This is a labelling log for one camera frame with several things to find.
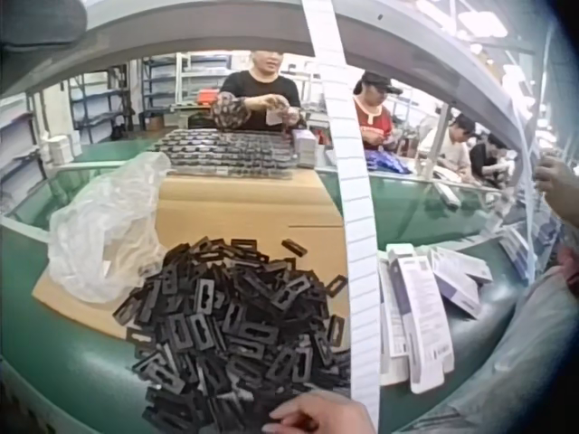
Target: white label strip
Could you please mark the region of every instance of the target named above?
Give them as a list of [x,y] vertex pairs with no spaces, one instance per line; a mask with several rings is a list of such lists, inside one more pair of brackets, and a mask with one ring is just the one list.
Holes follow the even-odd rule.
[[331,0],[302,0],[322,80],[342,196],[350,301],[351,396],[378,429],[380,286],[372,193],[344,48]]

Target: white box stack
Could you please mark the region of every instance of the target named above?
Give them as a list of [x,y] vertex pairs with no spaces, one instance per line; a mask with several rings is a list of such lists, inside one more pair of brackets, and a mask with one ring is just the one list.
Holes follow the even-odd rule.
[[74,160],[71,141],[68,136],[55,136],[47,140],[51,152],[52,162],[55,165],[66,165]]
[[318,140],[308,129],[294,129],[293,143],[298,153],[298,167],[313,169],[316,166]]

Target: black cap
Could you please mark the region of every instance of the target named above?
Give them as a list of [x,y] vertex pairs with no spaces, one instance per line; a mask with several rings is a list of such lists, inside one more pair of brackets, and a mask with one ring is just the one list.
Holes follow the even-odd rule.
[[488,141],[491,145],[496,146],[498,149],[508,149],[507,145],[505,145],[501,140],[498,139],[497,136],[492,133],[489,134]]
[[361,81],[364,84],[372,85],[383,92],[392,93],[394,95],[400,95],[403,93],[402,89],[398,89],[392,85],[392,80],[388,77],[383,77],[382,75],[374,74],[370,71],[364,72]]

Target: ceiling light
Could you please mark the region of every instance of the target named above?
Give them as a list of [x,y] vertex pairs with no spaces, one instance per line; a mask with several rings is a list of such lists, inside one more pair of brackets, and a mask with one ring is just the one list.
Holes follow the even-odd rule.
[[470,50],[478,56],[480,52],[482,52],[482,45],[480,45],[479,43],[473,43],[470,46]]
[[533,107],[536,103],[536,99],[533,97],[525,97],[525,103],[527,104],[527,107]]
[[523,70],[521,69],[520,66],[518,65],[505,65],[503,66],[503,69],[505,70],[505,73],[511,77],[513,80],[516,80],[518,82],[522,82],[525,81],[525,73],[523,72]]
[[504,38],[508,31],[492,12],[463,12],[459,20],[478,38]]
[[446,15],[431,2],[427,2],[426,0],[418,0],[416,2],[416,7],[420,12],[438,23],[444,30],[450,30],[454,27],[452,25],[452,18],[450,18],[449,15]]
[[469,39],[469,33],[466,30],[460,29],[456,32],[456,37],[463,41],[467,41]]

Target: person's hand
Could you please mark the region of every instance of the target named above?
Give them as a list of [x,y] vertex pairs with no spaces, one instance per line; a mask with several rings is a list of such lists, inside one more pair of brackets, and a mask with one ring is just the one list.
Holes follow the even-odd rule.
[[290,107],[285,97],[273,93],[246,98],[244,103],[245,107],[250,111],[286,110]]
[[295,107],[290,107],[281,112],[281,120],[289,127],[293,127],[299,122],[299,110]]
[[384,135],[376,131],[362,131],[362,139],[372,146],[380,146],[384,142]]
[[579,177],[558,156],[545,155],[535,170],[536,189],[553,211],[579,228]]
[[270,414],[278,423],[261,429],[275,434],[375,434],[364,405],[332,392],[316,391],[281,404]]

